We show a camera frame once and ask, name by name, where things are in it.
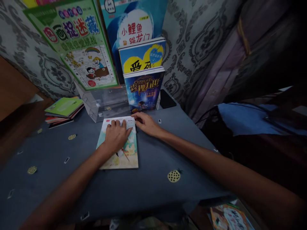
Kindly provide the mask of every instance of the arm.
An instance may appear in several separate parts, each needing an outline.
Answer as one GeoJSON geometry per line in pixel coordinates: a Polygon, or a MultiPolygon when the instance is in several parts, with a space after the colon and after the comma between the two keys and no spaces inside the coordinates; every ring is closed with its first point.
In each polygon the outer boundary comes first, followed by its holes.
{"type": "Polygon", "coordinates": [[[141,130],[185,155],[274,225],[287,228],[305,205],[296,194],[253,170],[161,129],[149,115],[135,113],[132,117],[141,130]]]}
{"type": "Polygon", "coordinates": [[[54,190],[26,219],[20,229],[50,229],[65,216],[80,197],[87,184],[115,152],[125,144],[132,128],[126,129],[126,121],[112,121],[106,130],[106,140],[77,168],[56,190],[54,190]]]}

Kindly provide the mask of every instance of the forearm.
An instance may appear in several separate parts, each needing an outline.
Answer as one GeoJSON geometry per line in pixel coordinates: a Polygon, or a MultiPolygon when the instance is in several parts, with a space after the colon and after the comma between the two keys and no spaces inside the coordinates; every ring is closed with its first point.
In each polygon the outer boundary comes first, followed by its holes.
{"type": "Polygon", "coordinates": [[[304,205],[291,191],[233,160],[166,131],[157,137],[185,155],[223,186],[244,198],[255,210],[270,216],[270,219],[283,218],[284,222],[289,223],[304,205]]]}
{"type": "Polygon", "coordinates": [[[77,168],[56,190],[54,190],[28,217],[21,229],[48,229],[56,224],[73,206],[87,184],[108,160],[107,148],[103,144],[77,168]]]}

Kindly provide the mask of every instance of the clear acrylic box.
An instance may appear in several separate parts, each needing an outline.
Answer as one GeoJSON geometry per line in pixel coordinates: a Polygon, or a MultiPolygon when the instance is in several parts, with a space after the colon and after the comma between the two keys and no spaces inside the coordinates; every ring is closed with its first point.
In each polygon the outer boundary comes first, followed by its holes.
{"type": "Polygon", "coordinates": [[[104,118],[130,115],[125,85],[86,91],[78,81],[74,82],[86,111],[94,122],[103,121],[104,118]]]}

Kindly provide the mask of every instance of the green book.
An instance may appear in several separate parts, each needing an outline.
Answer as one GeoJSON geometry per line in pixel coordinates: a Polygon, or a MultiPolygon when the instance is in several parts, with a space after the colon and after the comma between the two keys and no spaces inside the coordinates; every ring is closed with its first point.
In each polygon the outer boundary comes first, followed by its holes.
{"type": "Polygon", "coordinates": [[[82,104],[83,101],[81,99],[63,97],[47,108],[45,112],[69,117],[82,104]]]}
{"type": "Polygon", "coordinates": [[[64,0],[23,12],[85,90],[118,85],[95,0],[64,0]]]}

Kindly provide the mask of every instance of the smartphone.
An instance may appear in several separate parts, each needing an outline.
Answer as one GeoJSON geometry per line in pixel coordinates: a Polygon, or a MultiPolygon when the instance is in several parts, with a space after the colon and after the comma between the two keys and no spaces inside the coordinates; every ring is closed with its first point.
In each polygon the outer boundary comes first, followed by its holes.
{"type": "Polygon", "coordinates": [[[176,106],[176,102],[162,89],[160,90],[160,106],[164,109],[176,106]]]}

